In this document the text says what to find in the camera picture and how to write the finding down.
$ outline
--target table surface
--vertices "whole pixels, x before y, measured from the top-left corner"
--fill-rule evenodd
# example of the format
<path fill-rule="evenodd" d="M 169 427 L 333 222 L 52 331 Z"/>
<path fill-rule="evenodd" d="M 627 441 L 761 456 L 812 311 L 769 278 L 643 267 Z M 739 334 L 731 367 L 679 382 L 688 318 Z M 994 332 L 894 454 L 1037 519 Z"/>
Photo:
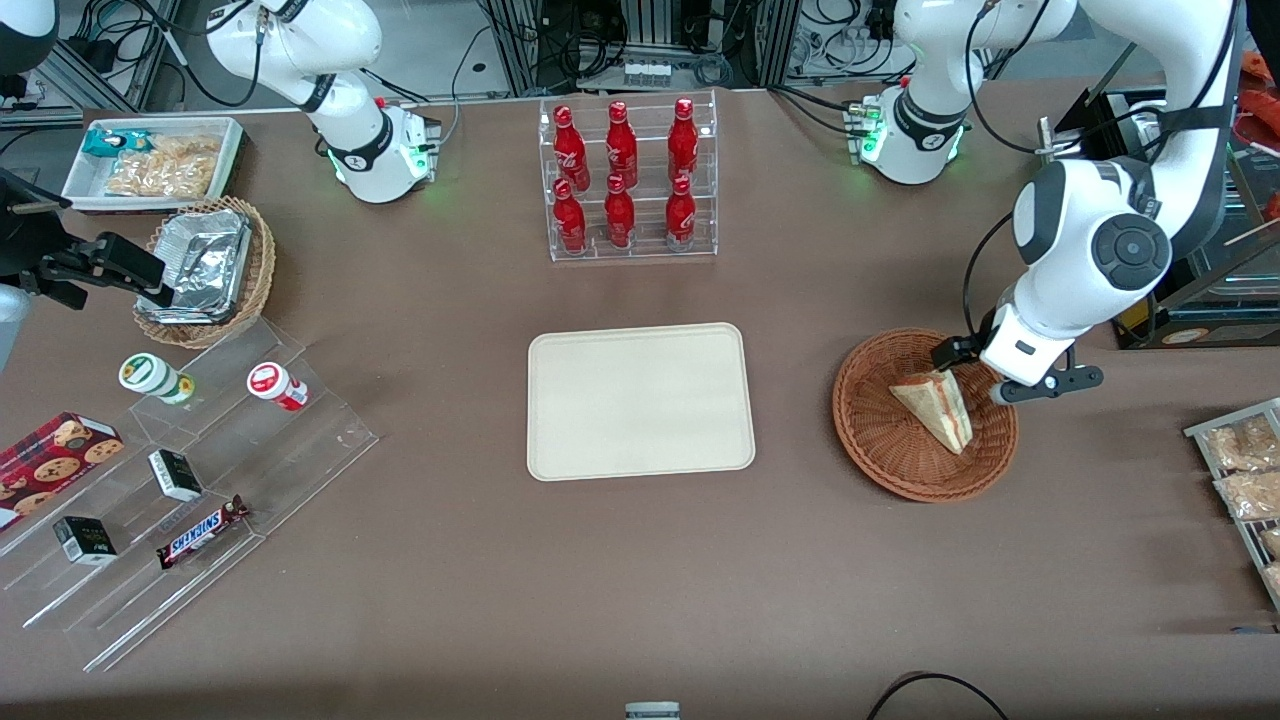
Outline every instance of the table surface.
<path fill-rule="evenodd" d="M 984 105 L 1030 141 L 1083 85 L 995 82 Z M 961 328 L 965 260 L 1037 160 L 977 131 L 942 178 L 900 187 L 768 94 L 717 97 L 721 255 L 646 266 L 552 265 L 536 102 L 466 106 L 439 181 L 385 206 L 337 184 L 301 114 L 241 115 L 236 192 L 279 246 L 266 316 L 384 439 L 109 673 L 0 605 L 5 716 L 588 719 L 672 698 L 690 720 L 856 717 L 940 670 L 1015 717 L 1275 717 L 1280 638 L 1228 633 L 1268 621 L 1266 594 L 1180 430 L 1280 395 L 1280 351 L 1125 354 L 1096 329 L 1082 359 L 1106 384 L 1021 407 L 991 491 L 888 495 L 836 438 L 835 372 L 881 331 Z M 155 219 L 67 223 L 143 240 Z M 993 243 L 975 304 L 1019 269 Z M 124 411 L 131 352 L 191 357 L 129 302 L 37 305 L 0 445 L 60 410 Z M 534 337 L 705 322 L 745 337 L 750 468 L 529 475 Z M 913 685 L 882 717 L 924 714 L 988 716 Z"/>

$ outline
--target round wicker basket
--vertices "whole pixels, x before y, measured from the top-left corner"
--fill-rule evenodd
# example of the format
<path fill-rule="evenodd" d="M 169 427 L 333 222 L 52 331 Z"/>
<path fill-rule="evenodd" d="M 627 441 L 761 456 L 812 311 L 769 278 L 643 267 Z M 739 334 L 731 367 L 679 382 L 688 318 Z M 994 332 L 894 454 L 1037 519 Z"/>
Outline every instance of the round wicker basket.
<path fill-rule="evenodd" d="M 253 223 L 253 236 L 250 240 L 248 258 L 244 260 L 244 279 L 241 287 L 239 309 L 230 320 L 220 325 L 161 325 L 152 323 L 133 311 L 133 320 L 147 337 L 165 345 L 178 345 L 188 350 L 204 350 L 218 342 L 232 328 L 246 320 L 252 320 L 262 313 L 266 296 L 271 292 L 271 273 L 275 272 L 275 240 L 271 228 L 262 222 L 257 210 L 237 197 L 219 197 L 183 208 L 178 213 L 214 213 L 216 210 L 236 210 L 243 213 Z M 151 233 L 147 250 L 155 250 L 160 240 L 160 228 Z"/>
<path fill-rule="evenodd" d="M 933 331 L 881 333 L 845 359 L 831 395 L 836 432 L 854 462 L 884 488 L 922 502 L 954 502 L 983 492 L 1009 470 L 1018 448 L 1018 414 L 992 402 L 1001 380 L 991 368 L 952 372 L 973 423 L 961 455 L 942 446 L 890 392 L 904 375 L 933 369 L 929 352 L 945 340 Z"/>

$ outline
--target chocolate bar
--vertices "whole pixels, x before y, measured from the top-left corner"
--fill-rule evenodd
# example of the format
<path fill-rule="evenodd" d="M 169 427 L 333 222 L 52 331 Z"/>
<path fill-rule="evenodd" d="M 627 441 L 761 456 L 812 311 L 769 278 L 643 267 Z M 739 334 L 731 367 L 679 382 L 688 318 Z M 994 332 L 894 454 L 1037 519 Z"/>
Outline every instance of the chocolate bar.
<path fill-rule="evenodd" d="M 200 480 L 196 479 L 196 473 L 184 455 L 160 448 L 147 460 L 151 462 L 151 474 L 160 483 L 160 492 L 182 502 L 200 500 Z"/>
<path fill-rule="evenodd" d="M 180 557 L 200 550 L 205 543 L 214 539 L 214 536 L 232 527 L 232 523 L 238 521 L 246 515 L 248 515 L 248 507 L 244 507 L 244 502 L 237 495 L 230 502 L 219 507 L 216 512 L 197 523 L 195 528 L 182 533 L 172 543 L 157 550 L 156 557 L 160 559 L 160 568 L 165 570 L 173 568 Z"/>

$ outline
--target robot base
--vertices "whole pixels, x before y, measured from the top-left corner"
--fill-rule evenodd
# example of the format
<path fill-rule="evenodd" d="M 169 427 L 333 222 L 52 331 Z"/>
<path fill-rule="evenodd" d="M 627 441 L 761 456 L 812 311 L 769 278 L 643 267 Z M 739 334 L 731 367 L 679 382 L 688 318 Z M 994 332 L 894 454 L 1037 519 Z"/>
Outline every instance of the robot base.
<path fill-rule="evenodd" d="M 390 202 L 420 183 L 435 181 L 440 126 L 402 108 L 384 108 L 392 120 L 392 142 L 367 170 L 343 168 L 329 154 L 338 179 L 365 202 Z"/>
<path fill-rule="evenodd" d="M 893 182 L 924 184 L 942 174 L 942 168 L 955 159 L 964 128 L 956 131 L 950 147 L 920 150 L 893 118 L 893 102 L 901 94 L 901 87 L 891 87 L 881 95 L 868 95 L 861 105 L 844 113 L 845 129 L 865 133 L 865 137 L 849 138 L 849 156 L 855 165 L 870 165 Z M 937 137 L 945 142 L 942 135 Z"/>

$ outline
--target clear acrylic display rack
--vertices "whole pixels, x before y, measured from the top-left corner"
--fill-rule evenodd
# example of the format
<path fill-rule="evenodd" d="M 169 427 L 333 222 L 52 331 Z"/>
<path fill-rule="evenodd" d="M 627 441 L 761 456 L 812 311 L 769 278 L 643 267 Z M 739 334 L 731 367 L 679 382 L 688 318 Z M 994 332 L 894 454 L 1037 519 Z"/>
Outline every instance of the clear acrylic display rack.
<path fill-rule="evenodd" d="M 110 669 L 372 447 L 378 437 L 302 350 L 264 319 L 247 323 L 183 368 L 196 380 L 187 402 L 146 397 L 116 419 L 125 450 L 106 471 L 0 536 L 4 602 L 24 626 L 63 630 L 86 671 Z M 248 395 L 248 370 L 266 360 L 307 384 L 302 410 Z M 198 501 L 160 492 L 147 461 L 160 447 L 187 456 L 205 488 Z M 163 570 L 156 550 L 236 495 L 250 516 Z M 119 556 L 100 568 L 69 562 L 52 530 L 64 515 L 101 520 Z"/>
<path fill-rule="evenodd" d="M 673 252 L 667 247 L 667 199 L 671 197 L 671 178 L 667 176 L 667 135 L 675 120 L 676 100 L 694 101 L 694 124 L 698 126 L 698 168 L 692 176 L 690 192 L 698 204 L 694 217 L 694 241 L 689 250 Z M 538 124 L 538 151 L 543 165 L 543 202 L 547 206 L 547 237 L 552 260 L 591 261 L 681 259 L 716 255 L 719 250 L 717 223 L 717 196 L 719 192 L 716 138 L 718 120 L 714 92 L 637 94 L 617 99 L 627 104 L 631 127 L 636 131 L 639 147 L 640 182 L 631 188 L 636 208 L 636 236 L 631 247 L 618 250 L 605 236 L 604 199 L 608 195 L 605 179 L 609 160 L 604 137 L 609 132 L 608 105 L 595 96 L 559 97 L 543 100 Z M 556 123 L 552 110 L 567 105 L 573 111 L 573 124 L 586 142 L 586 167 L 591 172 L 591 186 L 579 193 L 577 200 L 586 213 L 586 252 L 570 255 L 556 232 L 552 206 L 556 196 L 552 183 L 559 177 L 556 164 Z"/>

